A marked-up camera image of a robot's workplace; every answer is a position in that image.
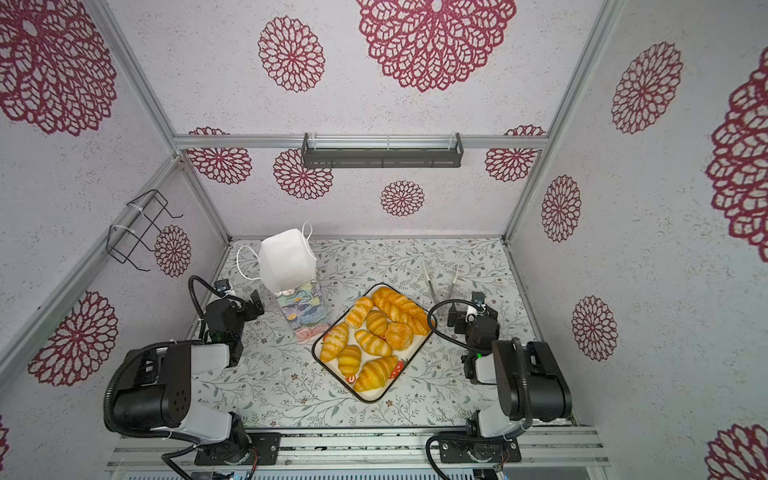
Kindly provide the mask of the white plastic steel tongs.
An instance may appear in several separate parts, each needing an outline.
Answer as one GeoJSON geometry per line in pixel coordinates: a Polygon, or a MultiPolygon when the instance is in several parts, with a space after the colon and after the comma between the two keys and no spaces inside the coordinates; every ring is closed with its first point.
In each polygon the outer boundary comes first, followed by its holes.
{"type": "Polygon", "coordinates": [[[443,275],[434,272],[427,261],[423,259],[421,261],[421,270],[428,293],[434,303],[439,303],[453,297],[459,275],[458,266],[453,269],[452,273],[443,275]]]}

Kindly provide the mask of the round fake bun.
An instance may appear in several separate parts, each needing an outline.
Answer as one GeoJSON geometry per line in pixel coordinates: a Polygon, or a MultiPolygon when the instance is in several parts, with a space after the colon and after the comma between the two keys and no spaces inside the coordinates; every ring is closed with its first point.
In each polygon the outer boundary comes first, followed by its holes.
{"type": "Polygon", "coordinates": [[[385,341],[395,351],[407,350],[413,343],[413,339],[412,329],[404,323],[392,322],[385,332],[385,341]]]}

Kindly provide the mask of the white floral paper bag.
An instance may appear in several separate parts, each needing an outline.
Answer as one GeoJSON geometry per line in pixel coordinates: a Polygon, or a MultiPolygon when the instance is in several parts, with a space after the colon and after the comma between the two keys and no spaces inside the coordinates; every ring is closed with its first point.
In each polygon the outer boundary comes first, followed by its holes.
{"type": "Polygon", "coordinates": [[[313,227],[306,221],[261,241],[258,250],[243,245],[235,253],[241,277],[262,283],[277,300],[280,312],[293,330],[297,343],[307,346],[329,328],[329,314],[317,279],[317,257],[309,239],[313,227]],[[241,252],[255,258],[258,274],[251,276],[239,261],[241,252]]]}

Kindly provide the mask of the striped fake roll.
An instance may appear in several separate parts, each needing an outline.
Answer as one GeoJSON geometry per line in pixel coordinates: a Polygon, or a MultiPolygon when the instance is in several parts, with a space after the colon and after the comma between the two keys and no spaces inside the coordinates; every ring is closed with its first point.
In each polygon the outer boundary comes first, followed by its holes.
{"type": "Polygon", "coordinates": [[[360,329],[355,332],[355,340],[359,347],[369,355],[388,357],[392,355],[392,348],[380,337],[368,330],[360,329]]]}

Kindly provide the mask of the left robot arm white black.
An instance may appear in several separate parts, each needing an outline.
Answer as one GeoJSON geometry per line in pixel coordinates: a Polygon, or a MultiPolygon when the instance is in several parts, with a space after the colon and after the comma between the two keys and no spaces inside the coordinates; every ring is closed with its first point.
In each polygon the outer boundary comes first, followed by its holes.
{"type": "Polygon", "coordinates": [[[190,446],[165,454],[163,461],[179,470],[174,459],[188,452],[212,465],[258,462],[258,449],[241,417],[199,403],[193,394],[195,375],[235,367],[243,353],[247,322],[264,314],[257,292],[250,298],[226,295],[204,311],[209,340],[158,342],[134,349],[110,379],[103,400],[106,428],[132,438],[169,438],[190,446]]]}

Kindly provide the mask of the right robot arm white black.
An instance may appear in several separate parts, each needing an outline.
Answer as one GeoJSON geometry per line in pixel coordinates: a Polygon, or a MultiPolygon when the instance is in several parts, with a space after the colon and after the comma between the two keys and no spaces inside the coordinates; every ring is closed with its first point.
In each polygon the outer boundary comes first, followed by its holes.
{"type": "Polygon", "coordinates": [[[449,309],[449,323],[465,336],[465,377],[475,385],[494,386],[498,400],[474,412],[456,440],[440,442],[446,463],[518,462],[517,438],[535,420],[550,422],[571,414],[570,390],[549,345],[500,338],[495,310],[471,302],[465,310],[449,309]]]}

